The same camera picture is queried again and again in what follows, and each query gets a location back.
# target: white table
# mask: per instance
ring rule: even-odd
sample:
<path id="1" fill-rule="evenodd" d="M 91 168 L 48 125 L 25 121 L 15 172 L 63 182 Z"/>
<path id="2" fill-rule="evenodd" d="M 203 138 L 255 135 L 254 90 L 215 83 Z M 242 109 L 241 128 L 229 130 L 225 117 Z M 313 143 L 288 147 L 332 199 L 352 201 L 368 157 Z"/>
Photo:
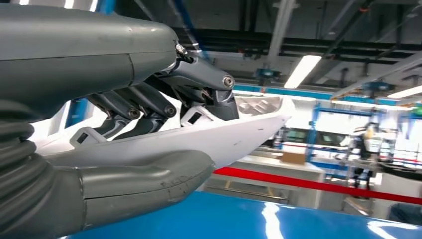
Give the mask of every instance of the white table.
<path id="1" fill-rule="evenodd" d="M 254 172 L 268 173 L 273 175 L 280 175 L 315 182 L 323 182 L 325 178 L 325 171 L 310 164 L 304 165 L 283 163 L 278 159 L 260 157 L 260 156 L 247 156 L 243 159 L 234 162 L 229 167 L 244 169 Z M 266 186 L 278 189 L 294 190 L 297 193 L 297 199 L 290 202 L 290 204 L 299 207 L 307 207 L 317 209 L 321 198 L 321 190 L 304 189 L 294 186 L 288 186 L 276 183 L 267 183 L 263 181 L 243 179 L 237 177 L 229 177 L 222 175 L 213 175 L 214 179 L 227 180 L 232 182 L 239 182 L 245 184 L 252 184 L 258 186 Z"/>

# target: lab workbench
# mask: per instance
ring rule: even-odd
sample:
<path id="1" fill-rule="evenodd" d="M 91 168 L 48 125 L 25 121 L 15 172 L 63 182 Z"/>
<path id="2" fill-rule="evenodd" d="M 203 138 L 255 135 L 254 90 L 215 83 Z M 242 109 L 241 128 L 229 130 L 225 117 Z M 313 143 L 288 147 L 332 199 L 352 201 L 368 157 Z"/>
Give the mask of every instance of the lab workbench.
<path id="1" fill-rule="evenodd" d="M 420 239 L 422 227 L 194 192 L 185 201 L 66 239 Z"/>

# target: window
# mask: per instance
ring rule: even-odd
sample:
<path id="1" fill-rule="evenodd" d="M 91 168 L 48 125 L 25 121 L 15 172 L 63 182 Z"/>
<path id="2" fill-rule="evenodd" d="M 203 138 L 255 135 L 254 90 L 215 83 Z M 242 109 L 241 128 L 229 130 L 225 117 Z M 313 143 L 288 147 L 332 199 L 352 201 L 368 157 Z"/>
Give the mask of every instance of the window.
<path id="1" fill-rule="evenodd" d="M 319 131 L 316 138 L 316 144 L 340 147 L 340 143 L 346 138 L 346 135 Z"/>
<path id="2" fill-rule="evenodd" d="M 308 137 L 308 130 L 291 128 L 286 135 L 286 142 L 306 143 Z"/>

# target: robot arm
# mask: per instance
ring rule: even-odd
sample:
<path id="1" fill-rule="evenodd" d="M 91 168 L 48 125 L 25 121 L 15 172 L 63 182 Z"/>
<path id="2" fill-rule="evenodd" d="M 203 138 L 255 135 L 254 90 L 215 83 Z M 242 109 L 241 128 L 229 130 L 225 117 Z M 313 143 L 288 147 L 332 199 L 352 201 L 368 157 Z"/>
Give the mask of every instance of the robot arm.
<path id="1" fill-rule="evenodd" d="M 184 199 L 214 171 L 210 157 L 193 150 L 141 166 L 120 166 L 115 159 L 111 166 L 57 167 L 27 140 L 29 123 L 84 96 L 109 113 L 96 129 L 106 137 L 141 111 L 147 123 L 120 137 L 157 131 L 175 113 L 157 90 L 236 119 L 232 77 L 198 58 L 181 59 L 169 27 L 5 4 L 0 31 L 1 238 L 54 238 L 158 210 Z"/>

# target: metal screw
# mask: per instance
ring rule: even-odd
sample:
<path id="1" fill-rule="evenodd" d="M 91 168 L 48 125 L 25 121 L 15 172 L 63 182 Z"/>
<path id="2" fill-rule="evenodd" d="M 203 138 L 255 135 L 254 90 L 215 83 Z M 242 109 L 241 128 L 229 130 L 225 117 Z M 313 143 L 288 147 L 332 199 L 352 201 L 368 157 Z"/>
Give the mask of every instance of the metal screw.
<path id="1" fill-rule="evenodd" d="M 132 117 L 133 119 L 137 119 L 140 116 L 139 110 L 137 110 L 135 108 L 129 109 L 128 113 L 129 113 L 129 116 Z"/>
<path id="2" fill-rule="evenodd" d="M 177 44 L 177 45 L 176 45 L 176 50 L 177 50 L 179 53 L 181 53 L 181 54 L 186 54 L 186 53 L 187 53 L 186 49 L 185 49 L 182 45 L 180 45 L 180 44 Z"/>
<path id="3" fill-rule="evenodd" d="M 223 78 L 223 83 L 224 83 L 227 87 L 232 88 L 232 87 L 234 86 L 234 79 L 233 79 L 233 78 L 231 78 L 230 76 L 225 76 L 225 77 Z"/>
<path id="4" fill-rule="evenodd" d="M 174 106 L 166 106 L 164 111 L 170 116 L 173 117 L 176 114 L 176 108 Z"/>

